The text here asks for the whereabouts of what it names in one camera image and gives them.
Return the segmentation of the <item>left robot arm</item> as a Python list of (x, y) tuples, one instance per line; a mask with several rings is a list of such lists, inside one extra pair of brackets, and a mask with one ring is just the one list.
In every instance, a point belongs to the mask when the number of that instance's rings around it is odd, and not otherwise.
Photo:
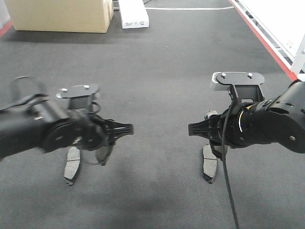
[(67, 109), (45, 94), (19, 99), (0, 112), (0, 157), (36, 147), (45, 153), (69, 146), (110, 150), (117, 139), (133, 134), (132, 124), (103, 119), (94, 105), (92, 95), (70, 98)]

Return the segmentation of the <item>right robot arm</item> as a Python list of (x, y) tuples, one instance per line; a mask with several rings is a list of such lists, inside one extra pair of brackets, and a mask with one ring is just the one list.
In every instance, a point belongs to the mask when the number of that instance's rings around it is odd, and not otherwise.
[(261, 102), (231, 103), (222, 114), (213, 114), (188, 125), (190, 136), (200, 136), (231, 148), (279, 143), (305, 152), (305, 83), (293, 81), (280, 96)]

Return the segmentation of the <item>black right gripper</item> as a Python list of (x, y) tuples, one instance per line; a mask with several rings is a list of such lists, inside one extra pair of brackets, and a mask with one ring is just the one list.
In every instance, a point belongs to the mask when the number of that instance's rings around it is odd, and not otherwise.
[(231, 104), (223, 113), (188, 125), (189, 136), (206, 138), (213, 145), (231, 148), (281, 143), (281, 115), (272, 111), (273, 100)]

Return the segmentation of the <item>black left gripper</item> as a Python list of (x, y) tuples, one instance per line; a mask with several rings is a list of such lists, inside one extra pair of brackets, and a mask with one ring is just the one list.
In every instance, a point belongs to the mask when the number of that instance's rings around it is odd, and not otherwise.
[(42, 149), (46, 153), (72, 145), (93, 151), (102, 146), (114, 146), (119, 138), (133, 134), (132, 124), (83, 112), (70, 112), (69, 115), (47, 129), (42, 138)]

